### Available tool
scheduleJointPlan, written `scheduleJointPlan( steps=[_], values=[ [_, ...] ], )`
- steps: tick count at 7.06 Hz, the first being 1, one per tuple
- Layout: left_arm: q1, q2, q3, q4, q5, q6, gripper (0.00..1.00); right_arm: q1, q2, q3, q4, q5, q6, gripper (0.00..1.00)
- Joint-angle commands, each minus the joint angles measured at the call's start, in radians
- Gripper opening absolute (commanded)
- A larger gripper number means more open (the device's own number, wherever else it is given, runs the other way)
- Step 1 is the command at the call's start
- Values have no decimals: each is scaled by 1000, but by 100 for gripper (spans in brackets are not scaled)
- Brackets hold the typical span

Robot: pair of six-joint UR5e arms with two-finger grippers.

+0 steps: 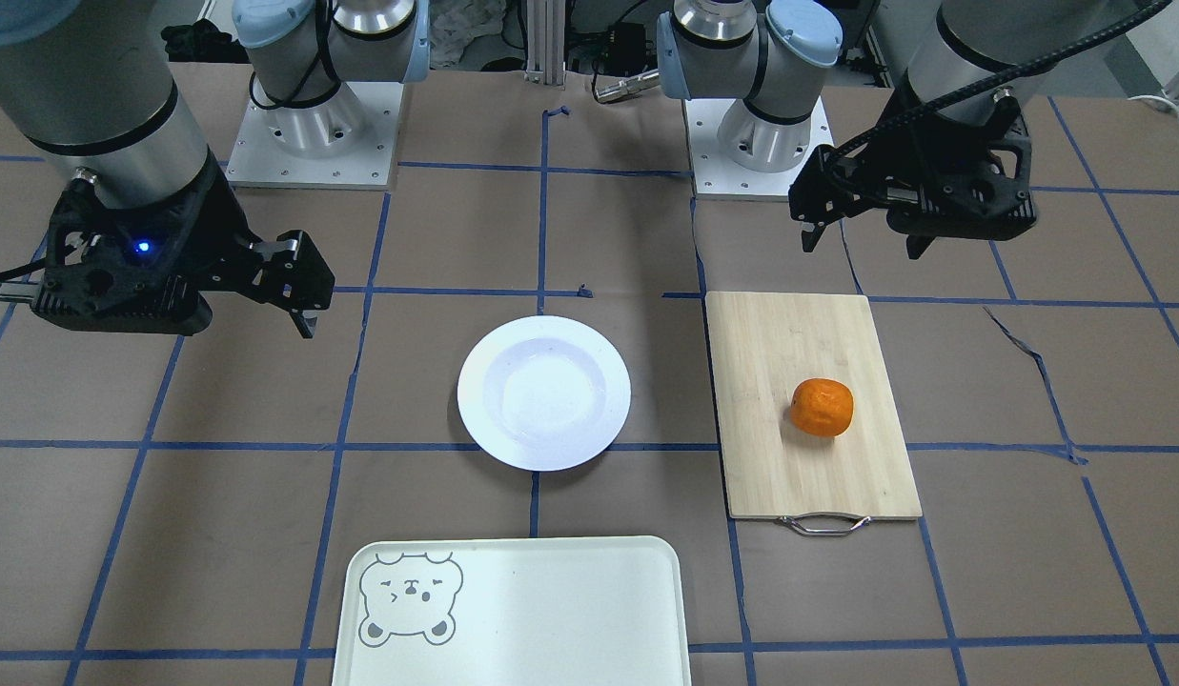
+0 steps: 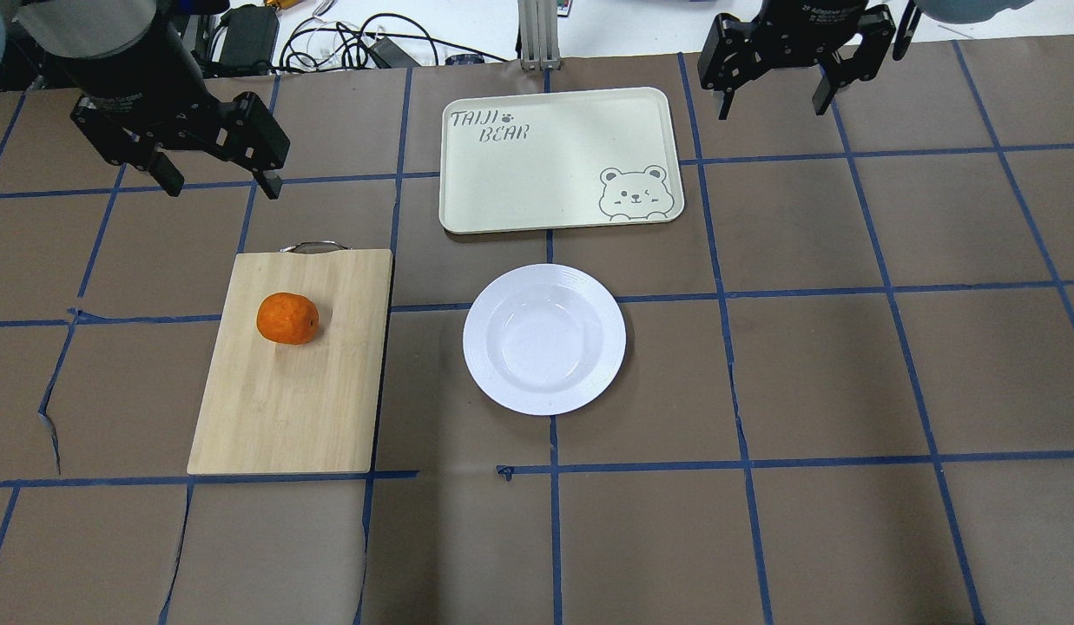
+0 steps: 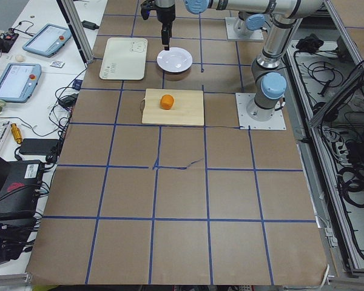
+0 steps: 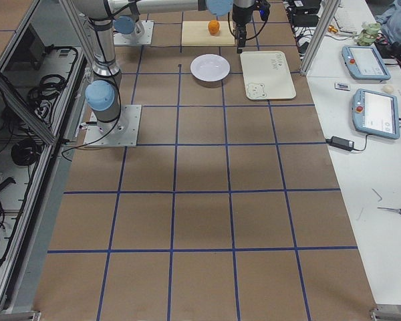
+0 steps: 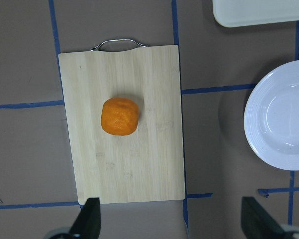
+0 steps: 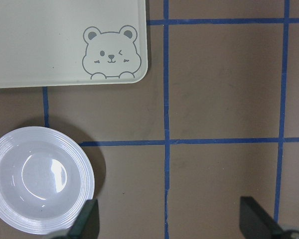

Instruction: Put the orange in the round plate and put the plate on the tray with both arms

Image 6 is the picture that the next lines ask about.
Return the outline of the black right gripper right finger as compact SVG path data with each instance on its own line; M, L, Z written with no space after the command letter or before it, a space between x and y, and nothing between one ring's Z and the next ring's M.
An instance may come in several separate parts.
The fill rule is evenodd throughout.
M283 229L249 196L240 197L240 231L245 239L280 239Z

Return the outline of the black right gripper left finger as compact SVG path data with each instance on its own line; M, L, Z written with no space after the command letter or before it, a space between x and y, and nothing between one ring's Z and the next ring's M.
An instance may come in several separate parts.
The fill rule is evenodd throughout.
M87 200L68 232L69 239L97 239L100 232L97 199Z

